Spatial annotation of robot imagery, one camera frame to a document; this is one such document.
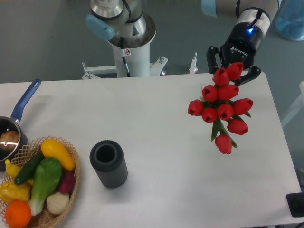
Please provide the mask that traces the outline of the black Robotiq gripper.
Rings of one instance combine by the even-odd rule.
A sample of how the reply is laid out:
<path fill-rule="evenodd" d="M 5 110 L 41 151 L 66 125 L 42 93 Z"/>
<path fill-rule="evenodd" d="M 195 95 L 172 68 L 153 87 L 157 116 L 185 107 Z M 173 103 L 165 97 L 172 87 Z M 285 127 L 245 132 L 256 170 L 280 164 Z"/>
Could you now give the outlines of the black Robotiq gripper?
<path fill-rule="evenodd" d="M 242 86 L 261 74 L 261 69 L 254 64 L 254 56 L 258 51 L 269 27 L 270 17 L 261 8 L 245 9 L 237 19 L 228 39 L 220 47 L 209 46 L 206 57 L 210 74 L 235 62 L 242 62 L 244 69 L 249 71 L 234 81 L 236 86 Z"/>

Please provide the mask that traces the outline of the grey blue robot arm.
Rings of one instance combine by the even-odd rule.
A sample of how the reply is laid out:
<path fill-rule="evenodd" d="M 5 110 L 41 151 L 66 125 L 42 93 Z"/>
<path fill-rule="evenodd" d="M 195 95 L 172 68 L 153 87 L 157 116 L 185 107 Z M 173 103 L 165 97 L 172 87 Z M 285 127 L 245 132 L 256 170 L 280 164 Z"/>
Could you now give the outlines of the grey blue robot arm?
<path fill-rule="evenodd" d="M 273 21 L 281 2 L 278 0 L 203 0 L 204 14 L 237 19 L 228 39 L 221 47 L 211 46 L 206 56 L 208 69 L 214 74 L 221 67 L 242 62 L 248 73 L 234 82 L 245 84 L 260 74 L 254 56 Z M 166 59 L 150 64 L 150 43 L 156 34 L 153 19 L 142 11 L 140 0 L 93 0 L 85 22 L 97 37 L 113 48 L 118 77 L 159 75 Z"/>

